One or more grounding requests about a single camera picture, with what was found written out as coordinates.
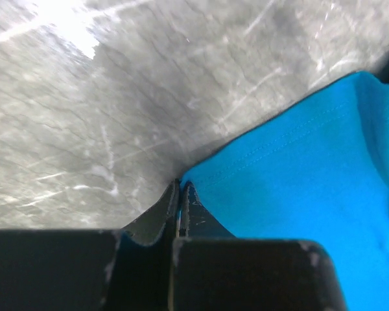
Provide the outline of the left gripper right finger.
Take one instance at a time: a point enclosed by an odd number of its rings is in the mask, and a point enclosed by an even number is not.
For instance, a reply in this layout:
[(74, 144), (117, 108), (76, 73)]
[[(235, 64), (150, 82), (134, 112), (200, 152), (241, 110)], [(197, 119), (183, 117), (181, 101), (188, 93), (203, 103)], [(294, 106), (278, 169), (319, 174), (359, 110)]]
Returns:
[(333, 261), (310, 240), (242, 239), (184, 187), (171, 310), (345, 310)]

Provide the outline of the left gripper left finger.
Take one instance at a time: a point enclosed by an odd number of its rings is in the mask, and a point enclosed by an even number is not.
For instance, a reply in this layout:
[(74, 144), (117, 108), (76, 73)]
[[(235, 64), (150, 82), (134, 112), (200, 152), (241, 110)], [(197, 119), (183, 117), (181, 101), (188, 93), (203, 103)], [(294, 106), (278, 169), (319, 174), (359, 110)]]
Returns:
[(160, 309), (179, 192), (120, 229), (0, 229), (0, 310)]

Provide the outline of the blue t shirt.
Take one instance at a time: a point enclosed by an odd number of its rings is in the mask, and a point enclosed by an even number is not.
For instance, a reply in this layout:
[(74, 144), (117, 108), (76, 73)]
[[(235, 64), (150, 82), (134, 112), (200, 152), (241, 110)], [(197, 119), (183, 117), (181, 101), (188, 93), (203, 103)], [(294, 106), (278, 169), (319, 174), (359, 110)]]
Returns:
[(389, 310), (389, 83), (348, 75), (189, 169), (241, 238), (326, 248), (350, 310)]

